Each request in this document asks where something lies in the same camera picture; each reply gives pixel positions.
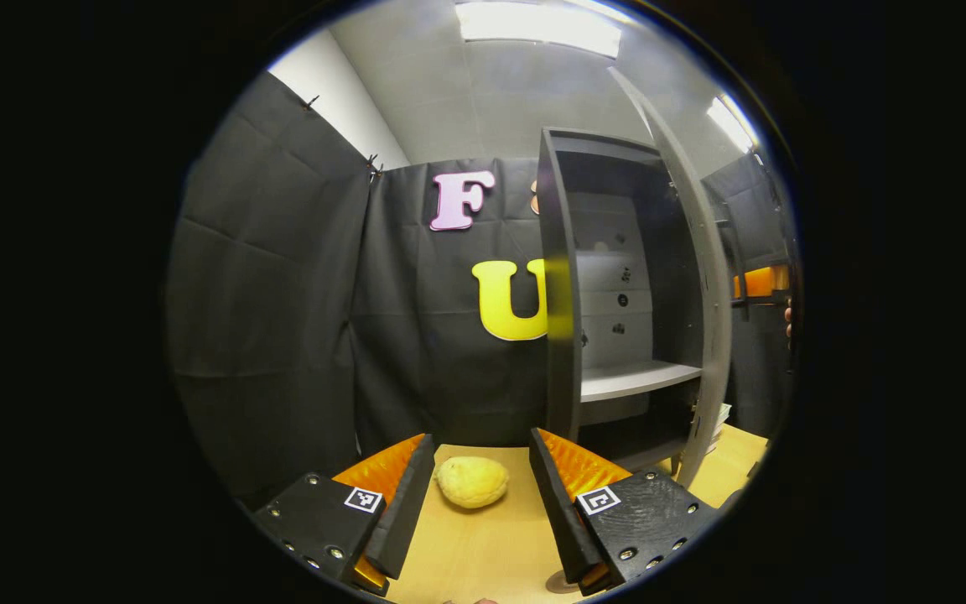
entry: yellow lemon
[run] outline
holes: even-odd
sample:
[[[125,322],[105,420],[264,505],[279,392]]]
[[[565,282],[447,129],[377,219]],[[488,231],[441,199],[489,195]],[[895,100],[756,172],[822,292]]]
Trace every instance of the yellow lemon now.
[[[506,494],[509,471],[483,456],[451,456],[439,467],[438,487],[461,508],[483,508]]]

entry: ceiling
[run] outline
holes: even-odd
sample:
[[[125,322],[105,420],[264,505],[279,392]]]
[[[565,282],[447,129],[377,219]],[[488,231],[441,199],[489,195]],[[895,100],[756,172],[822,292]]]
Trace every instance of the ceiling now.
[[[614,60],[552,44],[465,42],[454,0],[386,0],[330,28],[413,164],[537,157],[544,126],[650,143],[611,65],[651,99],[701,176],[739,157],[706,116],[720,90],[687,51],[647,28],[621,30]]]

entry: table surface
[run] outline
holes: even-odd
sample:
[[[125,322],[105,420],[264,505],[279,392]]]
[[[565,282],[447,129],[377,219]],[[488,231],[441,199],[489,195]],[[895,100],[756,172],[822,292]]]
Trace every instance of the table surface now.
[[[706,456],[689,490],[717,508],[744,486],[764,451],[766,439],[724,425],[716,450]],[[432,479],[402,578],[390,581],[387,599],[403,604],[473,604],[484,597],[498,604],[582,601],[579,590],[547,589],[561,561],[527,447],[441,445],[434,452],[436,469],[450,456],[485,456],[501,463],[509,470],[509,490],[486,508],[463,509],[446,501]],[[660,466],[668,471],[668,460]]]

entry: fluorescent light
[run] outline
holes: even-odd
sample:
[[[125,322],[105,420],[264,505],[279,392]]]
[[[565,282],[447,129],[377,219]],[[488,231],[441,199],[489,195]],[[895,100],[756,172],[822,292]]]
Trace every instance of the fluorescent light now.
[[[464,39],[530,39],[617,58],[621,31],[597,15],[524,3],[457,4]]]
[[[751,145],[754,144],[754,141],[751,140],[751,136],[748,134],[750,129],[745,130],[740,125],[739,120],[736,119],[736,115],[733,115],[732,111],[729,110],[721,99],[715,98],[713,101],[710,101],[710,108],[706,110],[706,115],[710,115],[710,119],[713,119],[714,123],[717,123],[722,133],[728,135],[729,140],[736,145],[736,148],[740,149],[741,153],[747,153],[751,150]]]
[[[625,13],[616,10],[616,8],[606,7],[603,3],[595,3],[593,0],[564,0],[566,3],[578,5],[578,7],[587,8],[587,10],[595,11],[600,15],[605,15],[615,20],[618,23],[632,23],[632,19],[629,18]]]

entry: yellow letter u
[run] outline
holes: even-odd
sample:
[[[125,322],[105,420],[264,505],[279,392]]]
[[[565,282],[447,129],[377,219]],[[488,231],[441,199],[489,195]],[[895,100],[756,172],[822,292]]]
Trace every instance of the yellow letter u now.
[[[507,260],[488,260],[472,267],[480,280],[480,320],[491,336],[502,340],[534,340],[547,335],[547,280],[543,276],[543,260],[528,263],[528,272],[536,275],[539,287],[539,312],[522,318],[513,314],[509,279],[517,274],[517,265]]]

